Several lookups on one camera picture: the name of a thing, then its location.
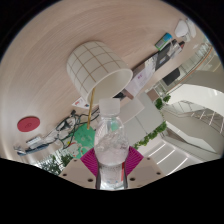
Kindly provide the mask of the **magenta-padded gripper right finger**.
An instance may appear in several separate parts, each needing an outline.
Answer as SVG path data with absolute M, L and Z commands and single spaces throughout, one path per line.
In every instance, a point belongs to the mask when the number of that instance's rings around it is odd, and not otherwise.
M 151 157 L 144 157 L 133 147 L 129 147 L 129 153 L 124 163 L 124 188 L 134 189 L 152 183 L 164 174 Z

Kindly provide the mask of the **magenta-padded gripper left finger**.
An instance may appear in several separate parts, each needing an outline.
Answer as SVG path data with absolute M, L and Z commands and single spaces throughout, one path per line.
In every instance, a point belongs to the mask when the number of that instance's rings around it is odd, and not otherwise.
M 60 177 L 81 187 L 99 190 L 100 172 L 94 149 L 90 149 L 80 159 L 73 158 Z

